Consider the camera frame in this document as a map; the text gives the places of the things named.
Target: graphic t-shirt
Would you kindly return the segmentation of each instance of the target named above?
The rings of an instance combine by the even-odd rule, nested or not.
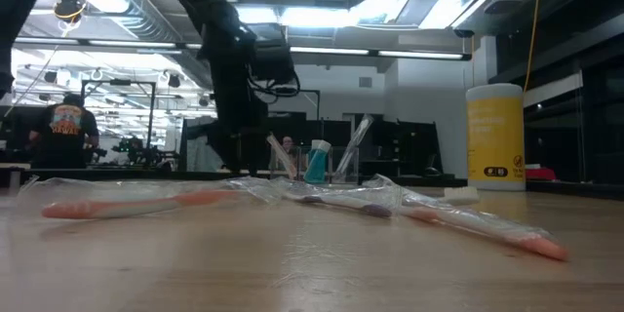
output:
[[[48,106],[33,129],[41,134],[40,158],[82,157],[85,134],[98,136],[93,113],[71,104]]]

